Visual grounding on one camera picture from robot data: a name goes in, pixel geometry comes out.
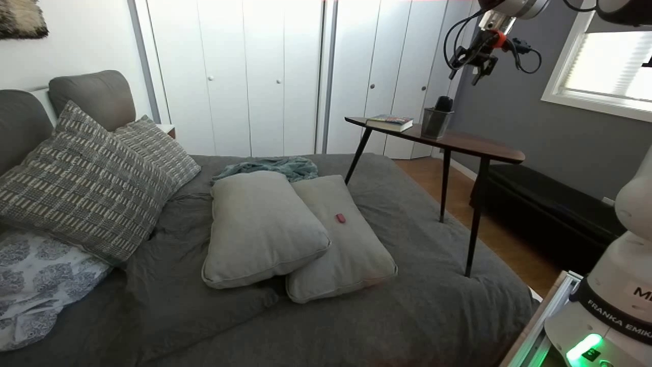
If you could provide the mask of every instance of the green light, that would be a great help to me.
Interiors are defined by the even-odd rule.
[[[586,334],[581,343],[577,343],[569,352],[566,358],[571,362],[575,362],[577,358],[581,358],[589,348],[597,346],[598,343],[604,343],[604,337],[598,334]]]

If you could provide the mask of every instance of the gray comforter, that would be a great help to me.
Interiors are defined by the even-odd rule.
[[[310,156],[344,175],[351,156]],[[527,288],[486,247],[464,277],[468,232],[389,159],[364,154],[351,193],[399,266],[378,288],[291,304],[284,280],[231,291],[199,280],[210,183],[240,159],[198,156],[199,178],[164,206],[124,269],[0,365],[497,365],[534,314]]]

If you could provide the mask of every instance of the window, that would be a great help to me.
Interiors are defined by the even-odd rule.
[[[650,57],[652,30],[581,12],[541,99],[652,122]]]

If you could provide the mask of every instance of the white robot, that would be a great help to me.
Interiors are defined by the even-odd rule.
[[[459,68],[474,68],[474,84],[490,74],[497,61],[493,49],[511,51],[513,57],[532,51],[513,45],[506,35],[515,18],[540,14],[547,0],[479,4],[481,12],[472,16],[482,18],[472,45],[459,47],[454,57],[447,59],[453,75]],[[652,0],[597,0],[592,10],[609,23],[652,23]],[[547,341],[573,367],[652,367],[652,149],[617,193],[615,213],[628,232],[609,245],[569,302],[543,321]]]

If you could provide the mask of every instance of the wooden floor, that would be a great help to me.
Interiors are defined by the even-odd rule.
[[[431,197],[439,200],[443,160],[411,159],[396,160]],[[447,209],[470,228],[472,207],[468,206],[472,180],[451,168]],[[532,289],[546,296],[561,266],[535,253],[525,238],[515,237],[489,215],[481,217],[479,238],[486,242]]]

